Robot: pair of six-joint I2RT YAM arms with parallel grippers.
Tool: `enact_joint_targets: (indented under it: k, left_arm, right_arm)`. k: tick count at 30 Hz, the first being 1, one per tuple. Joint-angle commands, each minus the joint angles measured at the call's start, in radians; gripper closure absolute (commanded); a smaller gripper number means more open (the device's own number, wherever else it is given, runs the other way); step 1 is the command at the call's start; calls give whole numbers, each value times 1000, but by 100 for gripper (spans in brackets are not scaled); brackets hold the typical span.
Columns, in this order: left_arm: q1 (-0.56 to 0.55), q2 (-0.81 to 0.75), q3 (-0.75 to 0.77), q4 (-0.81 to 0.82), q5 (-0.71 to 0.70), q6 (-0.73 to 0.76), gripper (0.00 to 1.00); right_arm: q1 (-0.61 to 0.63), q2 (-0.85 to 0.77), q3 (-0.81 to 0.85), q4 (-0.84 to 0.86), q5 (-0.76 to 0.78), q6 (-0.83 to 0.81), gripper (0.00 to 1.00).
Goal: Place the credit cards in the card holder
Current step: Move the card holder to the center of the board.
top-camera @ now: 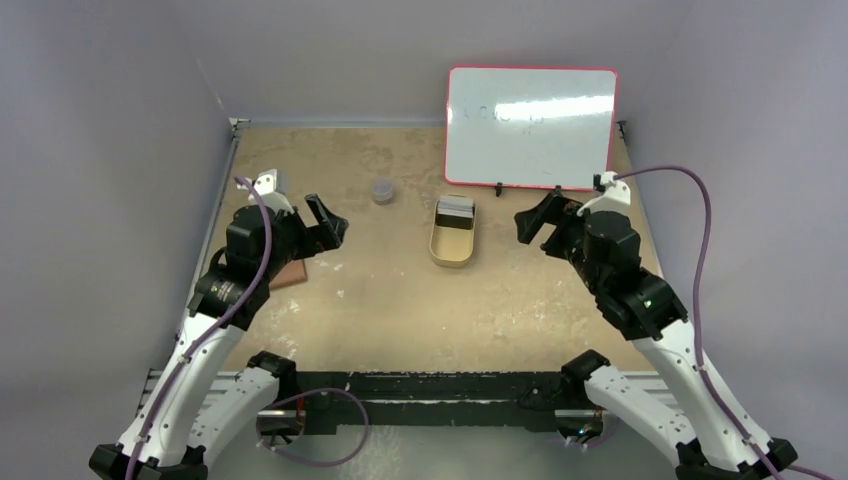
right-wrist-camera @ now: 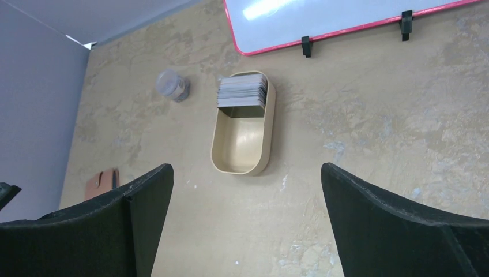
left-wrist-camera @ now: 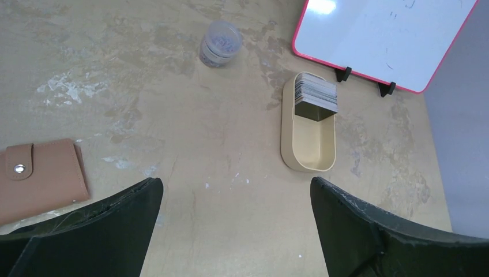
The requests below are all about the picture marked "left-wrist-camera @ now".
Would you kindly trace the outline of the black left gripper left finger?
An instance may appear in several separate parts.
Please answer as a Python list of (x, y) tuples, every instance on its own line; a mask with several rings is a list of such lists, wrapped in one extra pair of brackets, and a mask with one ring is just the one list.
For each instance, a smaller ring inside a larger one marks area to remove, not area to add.
[(1, 236), (2, 276), (139, 276), (164, 186), (147, 178), (113, 196)]

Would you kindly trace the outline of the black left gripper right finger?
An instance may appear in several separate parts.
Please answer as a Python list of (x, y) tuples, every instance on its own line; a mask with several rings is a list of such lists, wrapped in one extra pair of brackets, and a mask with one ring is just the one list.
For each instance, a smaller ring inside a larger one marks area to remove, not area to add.
[(488, 275), (487, 239), (412, 222), (321, 177), (310, 197), (329, 276)]

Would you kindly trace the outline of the brown leather card holder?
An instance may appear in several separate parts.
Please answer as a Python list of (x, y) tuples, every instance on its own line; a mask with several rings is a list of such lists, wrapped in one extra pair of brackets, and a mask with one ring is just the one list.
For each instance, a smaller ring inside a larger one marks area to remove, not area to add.
[(81, 148), (65, 138), (1, 152), (1, 225), (90, 199)]

